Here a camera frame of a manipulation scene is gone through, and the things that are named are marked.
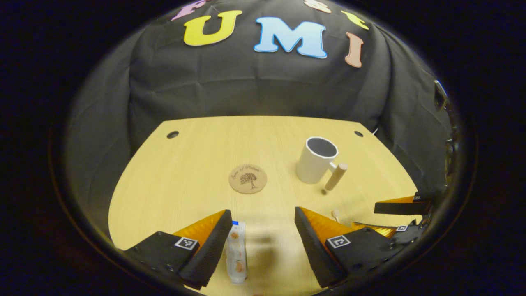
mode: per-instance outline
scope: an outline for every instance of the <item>mug rim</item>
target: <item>mug rim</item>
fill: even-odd
[[[329,142],[332,146],[334,146],[334,148],[336,149],[336,153],[333,155],[333,156],[323,156],[323,155],[320,155],[316,152],[314,152],[310,147],[309,147],[309,140],[311,139],[322,139],[322,140],[325,140],[327,142]],[[307,149],[310,151],[310,153],[316,155],[317,157],[320,157],[320,158],[323,158],[323,159],[333,159],[335,158],[336,156],[338,156],[338,147],[332,143],[330,140],[324,138],[324,137],[319,137],[319,136],[312,136],[312,137],[309,137],[308,139],[305,140],[305,147],[307,147]]]

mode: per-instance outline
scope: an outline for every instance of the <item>pink letter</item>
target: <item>pink letter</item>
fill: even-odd
[[[210,1],[210,0],[199,0],[197,2],[194,2],[194,3],[191,3],[191,4],[188,4],[186,5],[185,7],[183,7],[181,9],[181,11],[174,17],[172,18],[170,21],[173,21],[173,20],[176,20],[180,17],[183,17],[185,15],[189,15],[190,13],[194,12],[194,8],[200,8],[201,6],[203,6],[207,1]]]
[[[349,37],[349,55],[345,57],[345,62],[353,67],[360,68],[361,67],[361,61],[360,61],[360,55],[361,55],[361,46],[363,44],[363,40],[360,39],[360,37],[356,36],[355,34],[351,34],[347,32],[347,37]]]

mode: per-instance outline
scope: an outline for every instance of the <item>white mug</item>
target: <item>white mug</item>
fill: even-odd
[[[305,141],[296,165],[296,175],[307,184],[316,184],[327,169],[331,172],[336,170],[337,166],[333,161],[337,155],[338,148],[331,141],[322,137],[310,137]]]

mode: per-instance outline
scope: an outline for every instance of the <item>black cloth backdrop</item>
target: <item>black cloth backdrop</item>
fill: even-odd
[[[213,0],[170,21],[168,12],[128,36],[86,80],[67,122],[64,163],[74,196],[109,236],[108,210],[117,181],[150,133],[165,120],[222,115],[292,115],[357,121],[395,155],[418,190],[443,187],[444,142],[450,123],[433,106],[436,76],[411,48],[365,15],[324,1],[327,14],[303,1]],[[183,24],[210,15],[204,33],[218,31],[219,12],[241,10],[225,40],[189,46]],[[341,10],[365,21],[365,30]],[[322,24],[328,57],[255,52],[263,16],[294,29]],[[346,32],[363,41],[362,67],[348,65]]]

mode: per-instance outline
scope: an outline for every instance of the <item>wooden dowel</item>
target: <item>wooden dowel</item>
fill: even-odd
[[[327,184],[325,184],[325,189],[331,191],[336,186],[336,184],[338,184],[341,177],[343,177],[343,174],[345,174],[347,168],[348,166],[344,163],[338,164],[329,181],[327,181]]]

